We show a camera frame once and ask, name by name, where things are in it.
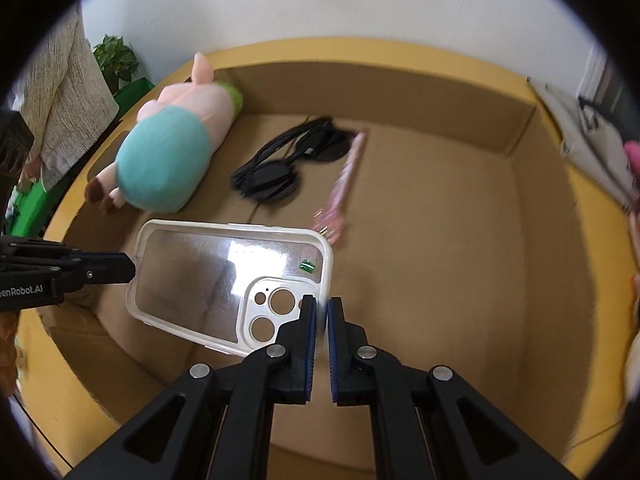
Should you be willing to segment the person in beige sweater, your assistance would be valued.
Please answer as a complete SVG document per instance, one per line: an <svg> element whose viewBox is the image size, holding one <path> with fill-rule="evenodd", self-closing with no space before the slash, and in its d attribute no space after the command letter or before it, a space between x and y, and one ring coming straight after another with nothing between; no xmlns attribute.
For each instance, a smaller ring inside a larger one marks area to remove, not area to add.
<svg viewBox="0 0 640 480"><path fill-rule="evenodd" d="M49 191L111 125L118 105L86 38L81 4L48 31L12 92L34 144L23 176Z"/></svg>

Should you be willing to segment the pink plush toy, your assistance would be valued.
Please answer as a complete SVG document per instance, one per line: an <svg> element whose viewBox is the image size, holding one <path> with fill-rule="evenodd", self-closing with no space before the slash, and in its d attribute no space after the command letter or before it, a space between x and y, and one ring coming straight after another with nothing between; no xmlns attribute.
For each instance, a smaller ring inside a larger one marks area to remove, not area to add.
<svg viewBox="0 0 640 480"><path fill-rule="evenodd" d="M630 169L637 178L640 177L640 143L627 141L624 143L624 151L628 157Z"/></svg>

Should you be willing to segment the pink crystal bear pen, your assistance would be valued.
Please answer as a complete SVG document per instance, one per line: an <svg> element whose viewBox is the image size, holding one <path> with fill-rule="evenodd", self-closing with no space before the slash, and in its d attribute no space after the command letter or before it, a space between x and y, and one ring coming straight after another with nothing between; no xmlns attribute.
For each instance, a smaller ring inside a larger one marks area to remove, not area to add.
<svg viewBox="0 0 640 480"><path fill-rule="evenodd" d="M344 220L344 203L348 196L352 178L356 174L358 162L367 142L366 130L357 132L346 156L346 160L323 208L314 215L312 228L322 235L329 244L336 245L340 240Z"/></svg>

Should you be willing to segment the green potted plant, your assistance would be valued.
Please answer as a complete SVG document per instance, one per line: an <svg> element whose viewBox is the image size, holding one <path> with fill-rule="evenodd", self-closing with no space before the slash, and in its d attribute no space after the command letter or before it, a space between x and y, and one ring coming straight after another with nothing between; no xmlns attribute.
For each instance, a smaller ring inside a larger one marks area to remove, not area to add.
<svg viewBox="0 0 640 480"><path fill-rule="evenodd" d="M92 52L111 94L119 92L122 82L130 84L139 62L134 50L125 44L124 38L105 35L93 47Z"/></svg>

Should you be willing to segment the black sunglasses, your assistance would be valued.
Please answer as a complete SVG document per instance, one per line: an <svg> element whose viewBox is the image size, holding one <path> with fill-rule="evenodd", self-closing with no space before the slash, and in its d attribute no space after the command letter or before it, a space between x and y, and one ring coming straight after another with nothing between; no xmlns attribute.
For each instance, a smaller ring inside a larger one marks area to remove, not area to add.
<svg viewBox="0 0 640 480"><path fill-rule="evenodd" d="M305 120L267 142L230 176L244 198L258 204L286 200L299 188L296 162L336 162L347 155L356 133L337 128L333 118Z"/></svg>

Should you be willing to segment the brown cardboard box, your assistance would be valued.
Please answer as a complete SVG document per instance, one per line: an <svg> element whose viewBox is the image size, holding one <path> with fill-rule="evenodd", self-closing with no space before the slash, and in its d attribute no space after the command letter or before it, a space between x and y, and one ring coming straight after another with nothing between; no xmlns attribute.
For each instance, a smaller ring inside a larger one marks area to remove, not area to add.
<svg viewBox="0 0 640 480"><path fill-rule="evenodd" d="M529 82L346 62L218 67L244 106L176 214L77 206L62 240L140 259L131 288L91 286L40 318L64 370L27 403L79 463L191 364L232 356L196 336L259 346L322 281L345 316L402 362L452 367L546 451L578 426L592 350L590 265L564 164ZM231 184L268 141L326 116L366 145L340 239L216 237L207 223L309 230L340 162L296 162L293 195L258 205ZM143 315L190 334L180 338Z"/></svg>

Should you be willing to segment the clear white phone case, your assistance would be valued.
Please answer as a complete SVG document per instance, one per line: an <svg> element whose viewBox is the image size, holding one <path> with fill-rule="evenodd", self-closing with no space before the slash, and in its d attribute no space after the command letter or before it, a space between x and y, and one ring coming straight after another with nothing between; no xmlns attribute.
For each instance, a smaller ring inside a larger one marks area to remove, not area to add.
<svg viewBox="0 0 640 480"><path fill-rule="evenodd" d="M138 233L134 264L134 318L244 358L298 319L305 296L324 309L333 250L313 230L154 219Z"/></svg>

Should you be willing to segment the pig plush teal shirt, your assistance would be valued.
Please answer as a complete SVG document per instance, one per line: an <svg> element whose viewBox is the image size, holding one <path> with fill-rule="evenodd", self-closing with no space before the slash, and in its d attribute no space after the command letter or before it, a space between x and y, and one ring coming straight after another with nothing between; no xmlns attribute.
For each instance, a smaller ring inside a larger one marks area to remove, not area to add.
<svg viewBox="0 0 640 480"><path fill-rule="evenodd" d="M189 81L170 84L142 105L114 162L87 183L85 201L104 211L129 204L174 214L200 185L242 107L240 90L218 80L197 53Z"/></svg>

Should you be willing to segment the beige cloth bag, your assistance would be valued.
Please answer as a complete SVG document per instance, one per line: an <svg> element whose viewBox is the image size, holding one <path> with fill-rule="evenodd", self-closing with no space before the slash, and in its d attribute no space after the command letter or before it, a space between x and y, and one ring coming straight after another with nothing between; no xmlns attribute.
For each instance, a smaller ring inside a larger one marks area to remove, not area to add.
<svg viewBox="0 0 640 480"><path fill-rule="evenodd" d="M560 130L561 153L624 209L639 203L639 189L617 128L589 102L527 79Z"/></svg>

